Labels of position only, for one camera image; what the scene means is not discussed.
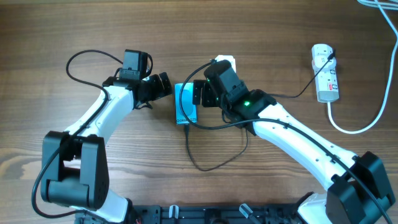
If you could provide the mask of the turquoise screen smartphone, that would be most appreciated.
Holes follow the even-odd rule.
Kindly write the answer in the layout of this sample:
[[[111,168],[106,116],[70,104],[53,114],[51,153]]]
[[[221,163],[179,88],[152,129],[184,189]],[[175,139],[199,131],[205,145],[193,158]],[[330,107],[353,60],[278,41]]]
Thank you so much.
[[[177,124],[188,124],[189,122],[182,114],[180,109],[179,94],[183,83],[176,83],[174,85],[175,90],[175,116]],[[182,97],[181,97],[182,107],[185,114],[193,122],[197,122],[197,106],[193,104],[193,83],[187,83],[184,86]]]

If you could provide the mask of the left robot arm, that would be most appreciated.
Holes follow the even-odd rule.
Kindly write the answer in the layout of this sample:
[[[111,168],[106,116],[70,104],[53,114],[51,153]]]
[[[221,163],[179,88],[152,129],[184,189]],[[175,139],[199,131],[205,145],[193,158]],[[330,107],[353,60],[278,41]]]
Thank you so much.
[[[50,131],[42,144],[42,168],[31,204],[41,217],[75,216],[77,222],[141,223],[128,198],[109,188],[106,143],[133,110],[172,92],[165,72],[152,74],[146,52],[126,50],[115,74],[98,86],[101,93],[89,110],[62,132]]]

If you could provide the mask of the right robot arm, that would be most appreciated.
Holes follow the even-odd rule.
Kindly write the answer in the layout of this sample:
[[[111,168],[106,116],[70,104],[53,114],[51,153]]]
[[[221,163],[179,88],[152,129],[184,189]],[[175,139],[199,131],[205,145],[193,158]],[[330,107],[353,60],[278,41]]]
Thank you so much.
[[[310,193],[296,215],[305,223],[376,223],[391,219],[387,210],[396,199],[384,164],[375,154],[362,156],[318,135],[262,90],[249,91],[228,60],[201,66],[203,84],[230,126],[246,128],[281,148],[308,170],[325,189]]]

